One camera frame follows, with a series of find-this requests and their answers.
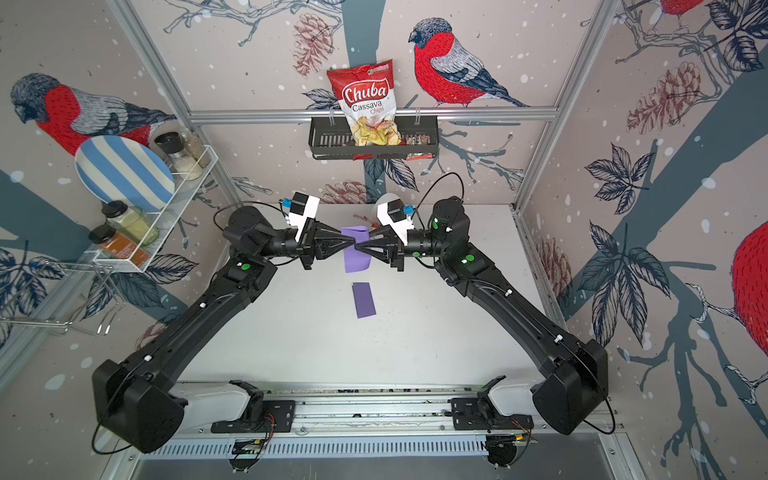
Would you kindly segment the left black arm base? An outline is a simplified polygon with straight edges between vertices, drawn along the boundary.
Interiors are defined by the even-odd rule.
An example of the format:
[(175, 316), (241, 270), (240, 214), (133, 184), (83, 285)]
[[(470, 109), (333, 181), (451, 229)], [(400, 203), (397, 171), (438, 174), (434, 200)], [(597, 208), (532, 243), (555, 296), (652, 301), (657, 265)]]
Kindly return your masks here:
[(211, 425), (215, 434), (289, 433), (292, 429), (296, 402), (294, 400), (266, 400), (265, 392), (241, 380), (229, 382), (237, 393), (248, 400), (241, 414), (232, 420), (221, 420)]

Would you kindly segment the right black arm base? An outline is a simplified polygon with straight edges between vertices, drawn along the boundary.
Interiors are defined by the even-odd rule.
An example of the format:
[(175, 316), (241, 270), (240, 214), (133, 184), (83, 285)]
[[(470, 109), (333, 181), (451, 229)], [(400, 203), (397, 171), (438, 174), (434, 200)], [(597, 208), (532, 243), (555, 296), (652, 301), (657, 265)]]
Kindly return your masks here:
[(501, 430), (519, 430), (529, 432), (534, 427), (533, 417), (526, 414), (502, 413), (491, 401), (490, 392), (497, 387), (505, 375), (500, 375), (486, 383), (474, 397), (455, 397), (450, 403), (450, 417), (456, 431), (485, 431), (492, 433)]

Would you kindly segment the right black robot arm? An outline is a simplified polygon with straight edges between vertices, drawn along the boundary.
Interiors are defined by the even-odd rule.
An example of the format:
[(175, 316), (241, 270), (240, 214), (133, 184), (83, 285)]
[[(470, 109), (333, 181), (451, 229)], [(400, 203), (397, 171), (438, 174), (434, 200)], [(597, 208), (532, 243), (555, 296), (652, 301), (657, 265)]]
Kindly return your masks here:
[(555, 431), (568, 435), (609, 396), (608, 358), (595, 340), (582, 342), (558, 326), (507, 281), (470, 241), (470, 218), (457, 196), (434, 204), (428, 226), (414, 228), (402, 201), (378, 208), (379, 228), (357, 251), (403, 270), (406, 258), (431, 257), (445, 283), (491, 315), (542, 375), (533, 405)]

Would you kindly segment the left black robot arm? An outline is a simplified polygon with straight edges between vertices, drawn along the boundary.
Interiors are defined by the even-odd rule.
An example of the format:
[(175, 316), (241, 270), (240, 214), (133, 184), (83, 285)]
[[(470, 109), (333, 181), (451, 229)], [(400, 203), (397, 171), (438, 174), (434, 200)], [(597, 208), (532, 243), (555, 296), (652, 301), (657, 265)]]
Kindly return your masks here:
[(218, 331), (266, 291), (278, 270), (273, 258), (298, 259), (310, 269), (355, 243), (313, 218), (276, 229), (252, 206), (230, 215), (223, 236), (230, 258), (196, 303), (143, 348), (93, 372), (97, 425), (142, 453), (159, 449), (180, 429), (187, 402), (173, 396), (172, 387)]

